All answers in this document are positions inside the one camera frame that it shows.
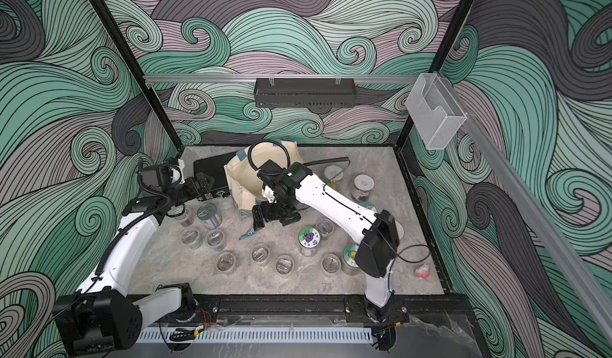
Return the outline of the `purple yellow label seed can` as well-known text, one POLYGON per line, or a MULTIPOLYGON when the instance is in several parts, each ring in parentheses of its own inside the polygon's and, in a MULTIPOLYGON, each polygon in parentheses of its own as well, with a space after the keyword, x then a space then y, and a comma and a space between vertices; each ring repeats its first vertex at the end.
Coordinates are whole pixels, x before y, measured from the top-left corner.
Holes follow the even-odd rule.
POLYGON ((198 207, 197 217, 207 230, 215 230, 222 224, 222 217, 214 204, 207 203, 198 207))

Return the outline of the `clear red-bottom jar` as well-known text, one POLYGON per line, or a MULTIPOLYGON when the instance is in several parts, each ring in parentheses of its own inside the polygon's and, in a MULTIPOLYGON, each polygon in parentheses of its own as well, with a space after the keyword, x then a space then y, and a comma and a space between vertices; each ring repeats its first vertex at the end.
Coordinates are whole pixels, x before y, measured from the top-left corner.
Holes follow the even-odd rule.
POLYGON ((184 208, 183 214, 175 217, 178 224, 183 227, 190 227, 194 223, 194 214, 188 207, 184 208))

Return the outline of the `purple flower label jar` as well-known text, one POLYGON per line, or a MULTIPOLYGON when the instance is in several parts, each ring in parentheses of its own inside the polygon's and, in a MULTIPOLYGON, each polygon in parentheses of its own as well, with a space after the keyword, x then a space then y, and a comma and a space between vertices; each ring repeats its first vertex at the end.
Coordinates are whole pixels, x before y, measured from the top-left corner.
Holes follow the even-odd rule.
POLYGON ((300 252, 304 257, 317 254, 321 242, 320 232, 315 227, 305 227, 298 234, 300 252))

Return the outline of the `cream canvas tote bag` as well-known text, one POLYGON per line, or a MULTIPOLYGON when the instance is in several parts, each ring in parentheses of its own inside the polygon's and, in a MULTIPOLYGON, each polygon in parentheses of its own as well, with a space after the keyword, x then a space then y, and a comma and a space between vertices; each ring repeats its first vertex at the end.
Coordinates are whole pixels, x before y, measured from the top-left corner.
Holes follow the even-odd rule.
MULTIPOLYGON (((253 206, 276 202, 273 185, 294 161, 302 161, 302 158, 296 143, 291 141, 261 140, 236 152, 224 169, 241 220, 253 220, 253 206)), ((251 227, 239 239, 246 240, 259 231, 251 227)))

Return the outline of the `clear small seed jar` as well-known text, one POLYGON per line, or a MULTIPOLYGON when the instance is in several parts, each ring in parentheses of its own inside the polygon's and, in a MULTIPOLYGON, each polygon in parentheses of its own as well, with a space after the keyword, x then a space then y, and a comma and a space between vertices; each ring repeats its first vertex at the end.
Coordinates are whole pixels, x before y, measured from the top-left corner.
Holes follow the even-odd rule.
POLYGON ((321 269, 325 275, 333 276, 336 275, 342 267, 339 257, 335 254, 326 254, 321 259, 321 269))

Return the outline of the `white lid flower jar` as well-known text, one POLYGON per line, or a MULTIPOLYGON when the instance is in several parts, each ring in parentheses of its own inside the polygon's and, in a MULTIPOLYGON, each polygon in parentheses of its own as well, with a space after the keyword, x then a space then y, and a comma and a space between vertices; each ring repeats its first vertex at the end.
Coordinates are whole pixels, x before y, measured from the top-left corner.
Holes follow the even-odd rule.
POLYGON ((346 275, 358 275, 361 272, 361 269, 357 265, 355 261, 355 256, 358 252, 359 246, 355 244, 347 245, 342 252, 341 261, 342 261, 342 271, 346 275))

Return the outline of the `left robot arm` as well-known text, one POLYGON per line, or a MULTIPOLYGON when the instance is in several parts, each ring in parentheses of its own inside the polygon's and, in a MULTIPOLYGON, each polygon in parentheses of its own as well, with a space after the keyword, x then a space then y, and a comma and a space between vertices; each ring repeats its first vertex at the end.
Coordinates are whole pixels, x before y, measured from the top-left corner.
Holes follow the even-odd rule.
POLYGON ((131 200, 118 230, 94 271, 69 295, 57 299, 52 321, 70 357, 127 350, 141 332, 165 317, 185 321, 201 313, 188 283, 161 286, 137 301, 128 285, 144 248, 169 210, 202 199, 215 179, 205 173, 183 175, 182 160, 141 166, 136 181, 143 197, 131 200))

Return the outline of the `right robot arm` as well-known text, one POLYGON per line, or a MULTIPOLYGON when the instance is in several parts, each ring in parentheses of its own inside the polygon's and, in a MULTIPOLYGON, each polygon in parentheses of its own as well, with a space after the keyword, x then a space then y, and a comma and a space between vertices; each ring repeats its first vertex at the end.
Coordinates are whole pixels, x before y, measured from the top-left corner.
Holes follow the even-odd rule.
POLYGON ((258 231, 268 222, 289 225, 301 219, 298 204, 317 210, 340 226, 358 245, 357 267, 367 276, 365 298, 370 310, 383 311, 395 292, 390 276, 396 259, 401 258, 400 238, 395 218, 387 210, 365 208, 343 196, 320 179, 309 168, 311 163, 292 161, 288 149, 278 141, 271 144, 285 155, 281 167, 271 158, 256 165, 253 151, 262 142, 246 149, 246 160, 262 182, 264 201, 253 207, 253 229, 258 231))

